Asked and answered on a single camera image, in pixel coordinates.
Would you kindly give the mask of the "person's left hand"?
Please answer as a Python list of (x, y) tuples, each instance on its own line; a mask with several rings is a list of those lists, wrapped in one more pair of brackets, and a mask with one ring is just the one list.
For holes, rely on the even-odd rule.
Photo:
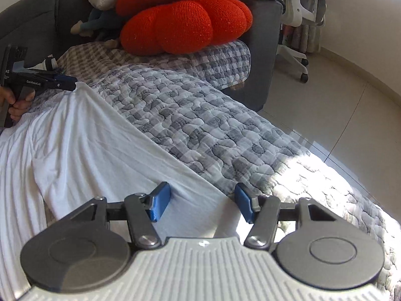
[(32, 101), (34, 100), (34, 97), (35, 97), (35, 91), (33, 90), (24, 99), (17, 101), (14, 97), (13, 92), (9, 88), (1, 87), (1, 92), (0, 92), (1, 107), (4, 106), (5, 102), (8, 102), (11, 105), (8, 113), (15, 122), (18, 122), (20, 118), (25, 113), (27, 113), (32, 104)]

